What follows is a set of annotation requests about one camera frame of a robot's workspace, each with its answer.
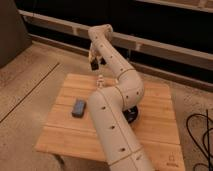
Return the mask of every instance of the metal frame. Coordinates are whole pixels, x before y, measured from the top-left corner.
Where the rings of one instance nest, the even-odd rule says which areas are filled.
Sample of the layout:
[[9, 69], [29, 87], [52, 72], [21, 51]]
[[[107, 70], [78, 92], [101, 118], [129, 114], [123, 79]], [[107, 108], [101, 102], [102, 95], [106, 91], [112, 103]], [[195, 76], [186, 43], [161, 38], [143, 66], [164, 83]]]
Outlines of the metal frame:
[[207, 3], [211, 2], [212, 0], [200, 0], [199, 3], [196, 5], [190, 5], [187, 3], [170, 2], [169, 0], [167, 0], [167, 1], [165, 1], [165, 0], [136, 0], [136, 1], [213, 13], [213, 8], [208, 8], [208, 6], [206, 6]]
[[[19, 10], [27, 23], [89, 39], [89, 26]], [[121, 33], [113, 33], [112, 44], [163, 59], [213, 71], [213, 54], [169, 45]]]

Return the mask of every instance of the robot arm segment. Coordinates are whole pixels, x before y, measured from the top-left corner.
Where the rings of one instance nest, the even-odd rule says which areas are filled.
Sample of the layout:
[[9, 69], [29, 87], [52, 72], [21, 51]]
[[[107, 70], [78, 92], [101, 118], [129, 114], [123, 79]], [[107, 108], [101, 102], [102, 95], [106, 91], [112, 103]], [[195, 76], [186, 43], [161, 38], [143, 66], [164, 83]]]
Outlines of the robot arm segment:
[[93, 92], [88, 100], [89, 111], [112, 171], [153, 171], [122, 113], [141, 100], [143, 83], [136, 70], [109, 43], [112, 32], [110, 25], [89, 30], [91, 55], [101, 55], [119, 82]]

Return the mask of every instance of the wooden table leg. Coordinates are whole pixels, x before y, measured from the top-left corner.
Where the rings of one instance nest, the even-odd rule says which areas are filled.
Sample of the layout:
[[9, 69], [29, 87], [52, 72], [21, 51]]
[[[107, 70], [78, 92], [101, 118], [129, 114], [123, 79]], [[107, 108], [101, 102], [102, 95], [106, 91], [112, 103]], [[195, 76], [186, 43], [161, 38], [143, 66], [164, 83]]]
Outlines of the wooden table leg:
[[61, 158], [61, 156], [58, 154], [53, 154], [53, 156], [58, 161], [61, 168], [64, 168], [65, 163], [64, 163], [64, 160]]

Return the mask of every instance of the black object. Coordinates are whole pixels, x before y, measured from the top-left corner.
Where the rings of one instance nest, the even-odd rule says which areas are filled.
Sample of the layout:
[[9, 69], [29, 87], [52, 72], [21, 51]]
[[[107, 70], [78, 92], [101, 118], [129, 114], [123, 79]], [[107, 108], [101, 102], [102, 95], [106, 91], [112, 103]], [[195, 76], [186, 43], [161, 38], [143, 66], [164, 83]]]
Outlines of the black object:
[[132, 123], [138, 116], [138, 108], [134, 106], [133, 108], [123, 111], [123, 114], [127, 122]]
[[[189, 122], [192, 118], [204, 118], [206, 119], [206, 131], [204, 132], [204, 134], [202, 135], [202, 145], [200, 145], [198, 143], [198, 141], [196, 140], [197, 138], [194, 137], [194, 135], [192, 134], [192, 131], [189, 127]], [[211, 159], [213, 158], [213, 154], [211, 154], [211, 149], [210, 149], [210, 133], [213, 131], [213, 127], [210, 127], [210, 125], [213, 124], [213, 120], [208, 116], [208, 110], [206, 110], [206, 115], [204, 114], [200, 114], [200, 113], [194, 113], [192, 115], [190, 115], [187, 120], [186, 120], [186, 128], [187, 131], [190, 135], [190, 137], [192, 138], [193, 142], [195, 143], [195, 145], [198, 147], [198, 149], [202, 152], [202, 154], [204, 155], [204, 157], [206, 158], [208, 164], [204, 164], [204, 163], [196, 163], [193, 167], [193, 171], [199, 170], [197, 169], [198, 167], [205, 167], [208, 168], [209, 171], [213, 171], [213, 163], [211, 162]]]
[[84, 115], [84, 108], [86, 102], [84, 100], [77, 99], [72, 110], [72, 116], [77, 118], [82, 118]]
[[101, 59], [100, 59], [100, 64], [101, 64], [101, 65], [106, 65], [106, 61], [105, 61], [104, 58], [101, 58]]
[[90, 65], [93, 71], [99, 69], [98, 60], [96, 58], [90, 63]]

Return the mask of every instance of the small gray object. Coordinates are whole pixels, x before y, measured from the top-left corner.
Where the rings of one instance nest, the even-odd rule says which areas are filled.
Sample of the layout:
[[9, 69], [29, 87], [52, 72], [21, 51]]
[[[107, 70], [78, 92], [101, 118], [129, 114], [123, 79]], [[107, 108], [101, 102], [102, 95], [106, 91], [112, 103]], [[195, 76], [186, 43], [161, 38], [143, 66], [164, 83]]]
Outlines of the small gray object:
[[77, 99], [72, 110], [72, 116], [82, 118], [84, 115], [85, 106], [86, 102], [84, 100]]

